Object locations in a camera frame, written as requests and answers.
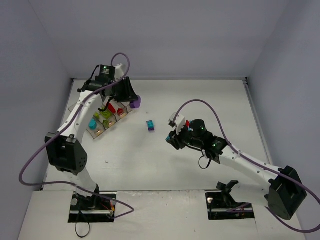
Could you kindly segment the lilac oval lego piece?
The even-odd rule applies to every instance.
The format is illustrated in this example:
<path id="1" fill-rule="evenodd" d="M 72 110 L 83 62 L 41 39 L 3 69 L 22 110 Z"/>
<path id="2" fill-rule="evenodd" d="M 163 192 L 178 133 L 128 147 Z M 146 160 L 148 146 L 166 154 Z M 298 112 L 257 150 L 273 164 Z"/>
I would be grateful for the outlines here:
<path id="1" fill-rule="evenodd" d="M 134 101 L 131 101 L 130 104 L 129 104 L 129 106 L 130 106 L 131 109 L 138 109 L 138 108 L 140 108 L 140 106 L 141 106 L 141 102 L 142 102 L 142 99 L 141 99 L 141 97 L 138 95 L 138 96 L 137 96 L 137 99 L 134 100 Z"/>

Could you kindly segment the red arched lego piece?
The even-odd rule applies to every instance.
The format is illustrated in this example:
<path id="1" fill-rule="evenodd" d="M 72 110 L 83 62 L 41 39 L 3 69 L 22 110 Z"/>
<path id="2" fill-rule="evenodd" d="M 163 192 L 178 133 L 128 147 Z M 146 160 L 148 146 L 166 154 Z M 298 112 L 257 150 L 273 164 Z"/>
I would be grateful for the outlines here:
<path id="1" fill-rule="evenodd" d="M 118 108 L 117 109 L 117 115 L 120 117 L 120 118 L 123 118 L 127 113 L 125 112 L 125 110 L 123 108 Z"/>

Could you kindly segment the red long lego brick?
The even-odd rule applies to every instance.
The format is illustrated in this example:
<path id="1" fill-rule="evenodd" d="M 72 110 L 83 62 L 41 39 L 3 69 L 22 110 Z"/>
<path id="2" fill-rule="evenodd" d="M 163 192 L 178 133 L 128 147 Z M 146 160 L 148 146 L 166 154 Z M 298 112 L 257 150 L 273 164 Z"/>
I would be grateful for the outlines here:
<path id="1" fill-rule="evenodd" d="M 107 108 L 112 114 L 115 115 L 117 113 L 115 107 L 111 103 L 108 104 Z"/>

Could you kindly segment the green long lego brick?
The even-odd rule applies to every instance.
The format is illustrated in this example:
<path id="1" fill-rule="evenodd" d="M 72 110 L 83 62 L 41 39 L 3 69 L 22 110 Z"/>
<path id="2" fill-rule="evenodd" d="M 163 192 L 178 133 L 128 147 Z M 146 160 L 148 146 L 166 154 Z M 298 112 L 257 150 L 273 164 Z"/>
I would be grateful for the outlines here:
<path id="1" fill-rule="evenodd" d="M 111 118 L 113 116 L 113 114 L 109 110 L 100 111 L 100 115 L 102 117 L 104 117 L 105 119 L 109 119 L 109 118 Z"/>

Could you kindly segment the green square lego brick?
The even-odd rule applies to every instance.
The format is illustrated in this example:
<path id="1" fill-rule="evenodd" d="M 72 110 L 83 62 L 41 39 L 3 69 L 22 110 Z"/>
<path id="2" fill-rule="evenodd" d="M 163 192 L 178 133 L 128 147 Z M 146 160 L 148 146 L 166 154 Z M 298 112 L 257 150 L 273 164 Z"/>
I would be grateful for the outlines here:
<path id="1" fill-rule="evenodd" d="M 95 112 L 93 116 L 98 120 L 101 118 L 100 114 L 98 112 Z"/>

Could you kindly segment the cyan curved lego brick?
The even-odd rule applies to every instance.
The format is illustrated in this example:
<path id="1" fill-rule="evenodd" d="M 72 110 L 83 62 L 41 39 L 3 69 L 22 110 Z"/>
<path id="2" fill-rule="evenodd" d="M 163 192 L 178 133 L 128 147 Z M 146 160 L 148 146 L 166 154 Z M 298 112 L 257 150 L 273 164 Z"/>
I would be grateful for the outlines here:
<path id="1" fill-rule="evenodd" d="M 95 130 L 97 128 L 97 122 L 94 118 L 92 118 L 89 122 L 89 125 L 88 127 L 91 129 L 91 130 Z"/>

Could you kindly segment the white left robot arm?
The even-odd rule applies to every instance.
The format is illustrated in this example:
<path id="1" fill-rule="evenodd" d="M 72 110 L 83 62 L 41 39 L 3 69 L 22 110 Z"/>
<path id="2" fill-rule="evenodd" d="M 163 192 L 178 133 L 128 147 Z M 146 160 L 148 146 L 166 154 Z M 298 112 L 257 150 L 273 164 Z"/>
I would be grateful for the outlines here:
<path id="1" fill-rule="evenodd" d="M 98 68 L 99 74 L 91 76 L 77 90 L 79 98 L 64 124 L 45 137 L 50 165 L 65 173 L 76 192 L 85 198 L 100 192 L 87 170 L 88 154 L 82 146 L 94 114 L 108 111 L 111 102 L 128 103 L 130 108 L 139 108 L 141 104 L 127 76 L 127 66 L 102 64 Z"/>

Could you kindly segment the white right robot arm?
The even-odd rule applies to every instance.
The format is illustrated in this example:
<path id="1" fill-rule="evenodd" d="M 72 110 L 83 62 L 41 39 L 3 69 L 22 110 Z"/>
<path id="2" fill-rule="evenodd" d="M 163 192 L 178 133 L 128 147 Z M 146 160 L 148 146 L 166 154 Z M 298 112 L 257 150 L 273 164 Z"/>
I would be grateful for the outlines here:
<path id="1" fill-rule="evenodd" d="M 175 123 L 169 121 L 173 128 L 166 138 L 176 150 L 187 147 L 201 152 L 208 161 L 229 167 L 252 181 L 245 184 L 238 179 L 227 183 L 219 181 L 216 188 L 221 191 L 228 206 L 235 203 L 250 203 L 267 207 L 273 214 L 283 220 L 290 220 L 307 197 L 307 192 L 297 171 L 286 166 L 279 168 L 259 160 L 249 162 L 236 148 L 228 145 L 224 138 L 213 135 L 206 129 L 202 119 Z"/>

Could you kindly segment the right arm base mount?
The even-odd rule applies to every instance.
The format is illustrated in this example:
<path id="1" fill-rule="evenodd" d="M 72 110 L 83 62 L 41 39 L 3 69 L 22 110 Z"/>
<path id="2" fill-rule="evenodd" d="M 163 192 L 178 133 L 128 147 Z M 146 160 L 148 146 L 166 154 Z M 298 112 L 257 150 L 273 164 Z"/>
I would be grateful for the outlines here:
<path id="1" fill-rule="evenodd" d="M 236 202 L 231 196 L 233 187 L 238 184 L 237 180 L 231 180 L 228 184 L 218 182 L 216 191 L 207 191 L 205 193 L 209 221 L 255 218 L 251 203 Z"/>

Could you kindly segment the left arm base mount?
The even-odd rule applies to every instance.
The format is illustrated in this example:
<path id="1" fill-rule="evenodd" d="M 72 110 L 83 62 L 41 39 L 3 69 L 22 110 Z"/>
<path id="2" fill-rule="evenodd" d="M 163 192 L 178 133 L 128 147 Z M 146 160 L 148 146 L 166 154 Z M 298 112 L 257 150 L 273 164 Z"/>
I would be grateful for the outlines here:
<path id="1" fill-rule="evenodd" d="M 68 223 L 113 223 L 115 221 L 116 202 L 115 192 L 101 192 L 105 198 L 94 196 L 94 200 L 88 200 L 72 193 L 70 201 Z"/>

